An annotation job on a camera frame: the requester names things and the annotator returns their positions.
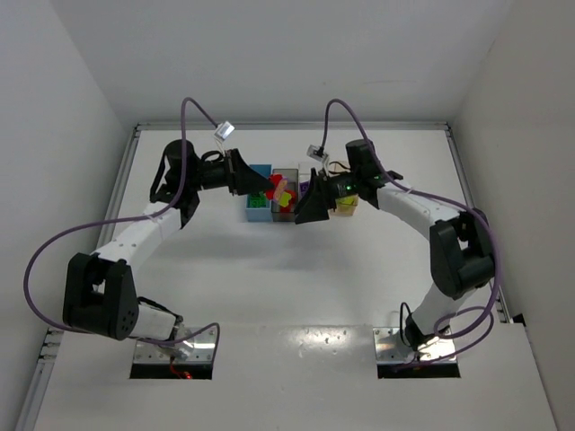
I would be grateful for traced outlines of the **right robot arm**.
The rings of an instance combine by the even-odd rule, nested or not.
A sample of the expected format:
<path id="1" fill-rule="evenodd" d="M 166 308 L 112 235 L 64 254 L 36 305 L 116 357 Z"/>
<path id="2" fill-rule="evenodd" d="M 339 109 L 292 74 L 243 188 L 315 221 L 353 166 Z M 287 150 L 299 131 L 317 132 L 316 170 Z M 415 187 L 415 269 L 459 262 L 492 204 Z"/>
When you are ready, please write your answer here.
<path id="1" fill-rule="evenodd" d="M 494 278 L 496 263 L 486 221 L 477 210 L 457 210 L 441 198 L 410 189 L 402 175 L 383 169 L 371 141 L 351 141 L 346 153 L 348 171 L 334 175 L 311 171 L 307 192 L 295 208 L 295 222 L 324 221 L 337 199 L 356 195 L 428 241 L 432 285 L 399 330 L 401 343 L 414 350 L 444 332 L 466 300 Z"/>

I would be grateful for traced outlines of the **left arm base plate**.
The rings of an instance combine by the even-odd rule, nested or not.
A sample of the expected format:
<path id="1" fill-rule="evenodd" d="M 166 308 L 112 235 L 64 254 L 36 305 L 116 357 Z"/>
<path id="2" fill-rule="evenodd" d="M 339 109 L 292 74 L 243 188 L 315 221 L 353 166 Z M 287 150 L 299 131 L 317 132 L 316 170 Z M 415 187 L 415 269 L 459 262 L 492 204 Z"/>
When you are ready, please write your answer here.
<path id="1" fill-rule="evenodd" d="M 134 365 L 168 365 L 171 360 L 176 365 L 212 365 L 216 358 L 220 340 L 220 325 L 212 323 L 207 327 L 192 328 L 181 326 L 176 331 L 177 339 L 184 341 L 159 346 L 139 340 L 134 349 Z"/>

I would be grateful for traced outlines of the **green lego plate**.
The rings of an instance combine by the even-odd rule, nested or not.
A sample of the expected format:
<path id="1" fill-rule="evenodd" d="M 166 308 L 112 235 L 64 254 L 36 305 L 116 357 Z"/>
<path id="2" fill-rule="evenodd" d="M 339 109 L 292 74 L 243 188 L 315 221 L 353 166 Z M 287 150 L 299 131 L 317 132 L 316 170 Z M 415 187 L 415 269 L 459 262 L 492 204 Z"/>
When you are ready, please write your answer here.
<path id="1" fill-rule="evenodd" d="M 252 209 L 265 208 L 268 203 L 269 201 L 263 192 L 250 194 L 247 199 L 247 206 Z"/>

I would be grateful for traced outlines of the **purple lego brick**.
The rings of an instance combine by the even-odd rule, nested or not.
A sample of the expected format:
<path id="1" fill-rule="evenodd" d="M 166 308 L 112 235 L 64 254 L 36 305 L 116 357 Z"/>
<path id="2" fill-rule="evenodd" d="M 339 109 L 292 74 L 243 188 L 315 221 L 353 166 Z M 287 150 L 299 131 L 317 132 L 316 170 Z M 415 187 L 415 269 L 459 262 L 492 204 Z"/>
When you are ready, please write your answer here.
<path id="1" fill-rule="evenodd" d="M 299 184 L 299 190 L 300 190 L 301 194 L 304 195 L 308 191 L 308 189 L 309 189 L 309 182 L 308 181 L 304 181 L 304 182 L 301 182 Z"/>

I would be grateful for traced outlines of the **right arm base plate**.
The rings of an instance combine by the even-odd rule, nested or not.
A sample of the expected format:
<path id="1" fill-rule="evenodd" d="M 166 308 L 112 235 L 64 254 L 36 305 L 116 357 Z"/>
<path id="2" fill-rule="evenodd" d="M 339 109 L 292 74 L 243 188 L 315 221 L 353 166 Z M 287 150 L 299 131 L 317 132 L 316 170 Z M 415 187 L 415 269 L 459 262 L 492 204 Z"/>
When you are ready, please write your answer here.
<path id="1" fill-rule="evenodd" d="M 378 365 L 457 364 L 455 344 L 450 339 L 434 337 L 413 350 L 401 341 L 398 327 L 374 327 L 373 336 Z"/>

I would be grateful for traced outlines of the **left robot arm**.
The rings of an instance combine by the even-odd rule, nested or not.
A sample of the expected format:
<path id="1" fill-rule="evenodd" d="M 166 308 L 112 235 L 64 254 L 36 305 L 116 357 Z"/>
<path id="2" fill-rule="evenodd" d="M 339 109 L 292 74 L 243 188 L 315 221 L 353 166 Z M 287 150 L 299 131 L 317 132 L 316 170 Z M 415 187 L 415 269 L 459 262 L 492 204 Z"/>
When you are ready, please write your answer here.
<path id="1" fill-rule="evenodd" d="M 172 141 L 162 153 L 143 215 L 110 242 L 90 254 L 77 253 L 69 261 L 63 322 L 109 339 L 172 343 L 182 318 L 137 294 L 137 271 L 191 220 L 200 191 L 226 188 L 244 196 L 273 187 L 236 149 L 197 156 L 191 142 Z"/>

